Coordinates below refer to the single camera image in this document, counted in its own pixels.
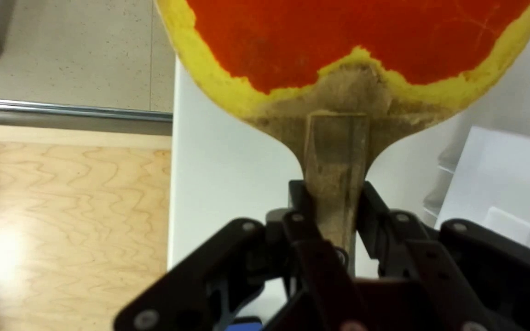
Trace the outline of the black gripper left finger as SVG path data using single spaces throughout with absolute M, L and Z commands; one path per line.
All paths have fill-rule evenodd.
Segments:
M 346 331 L 370 325 L 346 270 L 346 253 L 313 222 L 305 183 L 263 222 L 234 218 L 149 284 L 114 318 L 112 331 L 228 331 L 272 279 L 285 301 L 263 331 Z

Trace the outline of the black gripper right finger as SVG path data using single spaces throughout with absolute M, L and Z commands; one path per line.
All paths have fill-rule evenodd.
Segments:
M 418 284 L 443 323 L 530 331 L 528 246 L 464 218 L 432 229 L 390 209 L 370 182 L 361 189 L 355 227 L 377 273 Z

